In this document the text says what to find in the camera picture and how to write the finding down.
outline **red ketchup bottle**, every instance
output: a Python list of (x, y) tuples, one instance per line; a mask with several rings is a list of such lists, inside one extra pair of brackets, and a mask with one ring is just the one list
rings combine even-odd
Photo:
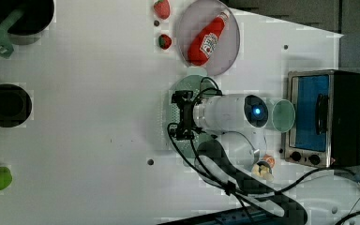
[(188, 48), (188, 61), (195, 66), (204, 65), (218, 44), (218, 39), (230, 18), (230, 11), (224, 10), (205, 26)]

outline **bottle cap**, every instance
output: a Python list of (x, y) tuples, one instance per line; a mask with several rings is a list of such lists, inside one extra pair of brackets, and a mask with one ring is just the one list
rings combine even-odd
[(224, 10), (221, 11), (221, 12), (224, 13), (224, 14), (226, 14), (226, 16), (227, 16), (228, 18), (230, 18), (231, 13), (230, 13), (230, 11), (229, 11), (228, 9), (224, 9)]

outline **bottle label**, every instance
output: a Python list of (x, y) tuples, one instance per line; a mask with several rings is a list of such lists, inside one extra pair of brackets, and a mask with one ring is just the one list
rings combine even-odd
[(200, 50), (204, 53), (206, 58), (210, 58), (210, 55), (215, 50), (217, 44), (218, 37), (215, 34), (210, 33), (209, 35), (205, 35), (205, 37), (203, 38)]

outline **black cable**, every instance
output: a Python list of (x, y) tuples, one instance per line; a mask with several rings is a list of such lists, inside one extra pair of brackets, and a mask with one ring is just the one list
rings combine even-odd
[[(206, 170), (208, 173), (210, 173), (211, 175), (208, 175), (204, 172), (201, 172), (200, 170), (198, 170), (195, 166), (193, 166), (187, 159), (186, 157), (184, 156), (184, 154), (180, 151), (180, 149), (177, 147), (177, 144), (174, 142), (174, 139), (173, 137), (171, 136), (171, 132), (170, 132), (170, 128), (172, 125), (177, 125), (175, 123), (170, 123), (168, 126), (167, 126), (167, 131), (168, 131), (168, 135), (169, 135), (169, 139), (171, 140), (172, 142), (172, 145), (174, 147), (174, 149), (176, 150), (176, 152), (180, 155), (180, 157), (186, 162), (186, 164), (192, 168), (195, 172), (197, 172), (199, 175), (202, 175), (210, 180), (213, 180), (215, 181), (216, 183), (218, 183), (220, 185), (220, 187), (217, 187), (217, 188), (220, 188), (220, 189), (225, 189), (225, 184), (220, 181), (219, 179), (217, 179), (213, 174), (211, 174), (209, 172), (209, 170), (207, 170), (207, 168), (204, 166), (204, 164), (202, 163), (201, 159), (199, 159), (199, 162), (200, 164), (202, 165), (203, 169)], [(199, 158), (199, 155), (197, 153), (197, 151), (195, 150), (195, 146), (194, 146), (194, 143), (192, 142), (191, 140), (191, 147), (193, 148), (193, 151), (194, 151), (194, 154), (195, 154), (195, 157), (196, 158)], [(245, 212), (247, 212), (247, 216), (249, 217), (250, 221), (252, 222), (252, 224), (254, 224), (254, 220), (252, 218), (252, 216), (250, 215), (249, 211), (247, 210), (247, 208), (245, 207), (244, 203), (241, 201), (242, 197), (238, 196), (236, 193), (233, 193), (232, 194), (233, 196), (235, 196), (235, 198), (241, 203), (241, 205), (243, 206), (243, 209), (245, 210)]]
[(191, 144), (191, 148), (192, 148), (192, 151), (194, 152), (195, 158), (198, 160), (198, 162), (203, 167), (203, 169), (206, 171), (206, 173), (211, 177), (215, 177), (213, 174), (210, 173), (210, 171), (206, 168), (206, 166), (201, 161), (200, 155), (197, 153), (197, 150), (195, 149), (194, 142), (192, 140), (189, 140), (189, 143)]
[(234, 196), (241, 203), (242, 208), (244, 209), (245, 213), (247, 213), (247, 217), (250, 219), (250, 222), (252, 222), (252, 224), (254, 224), (255, 221), (254, 221), (252, 215), (249, 213), (248, 209), (245, 207), (244, 202), (242, 202), (242, 200), (240, 199), (240, 197), (238, 195), (234, 195)]
[(184, 154), (180, 151), (180, 149), (177, 147), (177, 144), (174, 142), (174, 139), (171, 135), (171, 126), (173, 125), (177, 125), (176, 123), (170, 123), (168, 126), (167, 126), (167, 131), (168, 131), (168, 135), (169, 135), (169, 139), (171, 140), (172, 142), (172, 145), (174, 147), (174, 149), (176, 150), (176, 152), (180, 155), (180, 157), (186, 162), (186, 164), (192, 168), (192, 170), (194, 170), (196, 173), (198, 173), (199, 175), (201, 176), (204, 176), (206, 178), (209, 178), (209, 176), (205, 173), (205, 172), (201, 172), (200, 170), (198, 170), (194, 165), (192, 165), (187, 159), (186, 157), (184, 156)]
[(317, 172), (320, 172), (320, 171), (344, 171), (344, 172), (347, 172), (347, 173), (350, 173), (351, 175), (355, 175), (355, 172), (352, 172), (351, 170), (349, 169), (345, 169), (345, 168), (319, 168), (319, 169), (315, 169), (313, 171), (310, 171), (306, 174), (304, 174), (302, 177), (300, 177), (298, 180), (296, 180), (294, 183), (292, 183), (291, 185), (281, 189), (281, 190), (276, 190), (274, 191), (275, 194), (281, 194), (285, 191), (288, 191), (294, 187), (296, 187), (298, 184), (300, 184), (300, 182), (302, 182), (304, 179), (306, 179), (308, 176), (312, 175), (313, 173), (317, 173)]
[(210, 81), (212, 84), (215, 85), (216, 89), (219, 89), (219, 88), (218, 88), (218, 84), (217, 84), (217, 83), (215, 82), (215, 80), (213, 80), (212, 78), (210, 78), (210, 77), (203, 77), (203, 78), (201, 79), (201, 84), (203, 83), (204, 80)]
[(349, 214), (349, 215), (347, 215), (346, 217), (344, 217), (344, 218), (342, 218), (341, 220), (339, 220), (335, 225), (340, 225), (341, 223), (347, 221), (348, 219), (354, 218), (354, 217), (359, 216), (359, 215), (360, 215), (360, 211), (355, 212), (355, 213), (352, 213), (352, 214)]
[(198, 93), (198, 95), (192, 101), (192, 105), (195, 105), (197, 103), (197, 101), (200, 100), (200, 96), (203, 95), (203, 93), (205, 93), (207, 91), (216, 91), (216, 93), (215, 93), (216, 96), (222, 96), (222, 93), (219, 89), (216, 89), (214, 87), (208, 87), (208, 88), (204, 89), (203, 91), (200, 91), (200, 93)]
[(355, 202), (355, 204), (352, 206), (352, 209), (350, 210), (349, 214), (353, 211), (354, 207), (358, 204), (358, 202), (360, 201), (360, 197), (359, 199)]

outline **strawberry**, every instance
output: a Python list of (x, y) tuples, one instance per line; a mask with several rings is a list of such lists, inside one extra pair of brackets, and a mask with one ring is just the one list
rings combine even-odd
[(168, 17), (171, 15), (171, 7), (169, 6), (168, 0), (158, 0), (154, 4), (154, 11), (160, 19), (168, 19)]
[(163, 50), (169, 49), (172, 45), (172, 39), (167, 35), (160, 35), (157, 41), (159, 43), (159, 47)]

